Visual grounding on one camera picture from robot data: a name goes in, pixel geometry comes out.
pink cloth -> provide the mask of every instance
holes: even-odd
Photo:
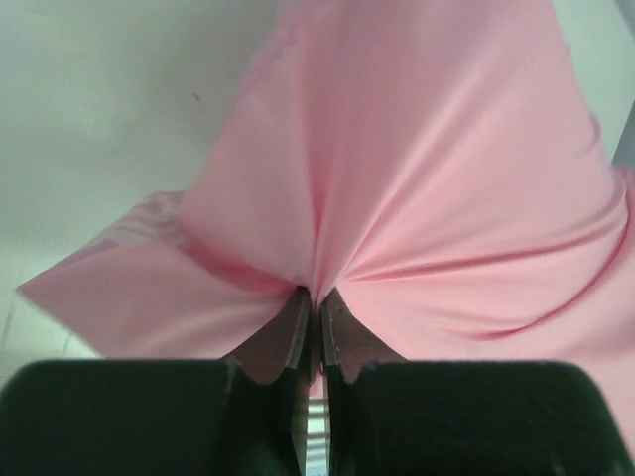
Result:
[[[635,452],[635,178],[551,3],[303,3],[195,185],[23,293],[105,355],[218,357],[338,287],[410,359],[580,365]]]

garment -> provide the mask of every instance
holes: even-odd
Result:
[[[218,357],[337,287],[409,359],[581,366],[635,452],[635,179],[551,3],[303,3],[193,187],[22,292],[108,356]]]

pink fabric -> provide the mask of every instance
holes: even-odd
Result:
[[[635,450],[635,179],[551,3],[303,3],[150,238],[22,291],[106,355],[217,357],[338,287],[410,359],[582,366]]]

white surface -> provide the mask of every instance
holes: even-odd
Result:
[[[608,0],[555,4],[612,156],[635,43]],[[148,192],[191,183],[274,5],[0,0],[0,381],[32,359],[90,355],[13,289]]]

pink towel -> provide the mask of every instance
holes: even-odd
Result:
[[[580,365],[635,452],[634,197],[549,0],[305,0],[195,185],[22,291],[107,356],[218,357],[338,287],[410,359]]]

